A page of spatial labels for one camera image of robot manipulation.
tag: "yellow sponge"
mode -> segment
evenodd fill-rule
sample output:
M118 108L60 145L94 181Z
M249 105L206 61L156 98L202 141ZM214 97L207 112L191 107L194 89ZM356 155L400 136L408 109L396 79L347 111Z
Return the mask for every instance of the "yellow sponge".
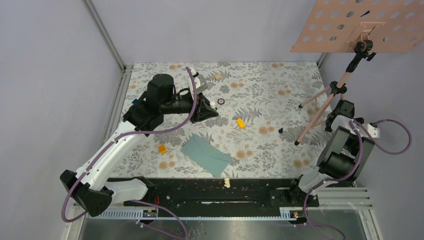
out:
M246 124L243 122L243 120L241 118L237 119L236 122L240 126L241 129L246 127Z
M164 154L167 152L167 148L165 147L165 145L160 145L157 147L157 149L159 150L160 154Z

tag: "tabletop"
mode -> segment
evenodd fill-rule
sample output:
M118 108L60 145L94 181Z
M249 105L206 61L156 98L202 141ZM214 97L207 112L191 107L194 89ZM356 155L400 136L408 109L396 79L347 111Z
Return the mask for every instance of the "tabletop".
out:
M165 134L142 140L111 177L212 178L212 174L185 156L181 147L197 134L232 158L221 178L296 178L313 168L331 134L322 126L311 129L295 146L325 96L304 108L299 104L324 89L315 62L176 62L136 63L126 93L122 112L147 89L156 74L174 78L176 90L188 88L185 67L194 68L207 81L203 94L217 104L218 117L187 123ZM328 108L321 120L331 111ZM164 116L155 130L165 130L181 123L187 114ZM246 124L240 128L236 120ZM167 152L160 154L158 146Z

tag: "blue object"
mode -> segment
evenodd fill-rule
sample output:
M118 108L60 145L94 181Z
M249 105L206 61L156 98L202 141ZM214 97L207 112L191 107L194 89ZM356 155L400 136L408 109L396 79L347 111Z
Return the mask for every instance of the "blue object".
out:
M181 148L181 152L216 178L221 176L221 173L232 161L231 157L225 155L196 134L193 134L190 140Z

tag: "gray wall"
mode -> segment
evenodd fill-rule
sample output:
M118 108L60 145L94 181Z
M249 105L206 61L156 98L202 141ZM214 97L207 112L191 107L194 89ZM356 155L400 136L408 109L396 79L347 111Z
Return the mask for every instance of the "gray wall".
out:
M80 0L0 16L0 239L58 240L59 175L98 148L120 71Z
M290 53L313 0L93 0L126 64L317 61Z
M353 54L332 53L321 74L326 84L338 81ZM362 61L347 82L346 99L355 103L355 116L366 122L394 119L412 132L412 146L402 155L374 148L358 178L368 188L385 240L422 239L424 236L424 43L411 52L381 53ZM407 135L394 123L379 125L386 149L400 151Z

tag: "perforated panel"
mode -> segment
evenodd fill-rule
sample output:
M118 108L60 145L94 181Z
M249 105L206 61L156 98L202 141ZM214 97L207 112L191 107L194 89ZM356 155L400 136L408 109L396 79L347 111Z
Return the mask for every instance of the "perforated panel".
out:
M317 0L290 51L349 53L361 37L376 53L408 52L424 38L424 0Z

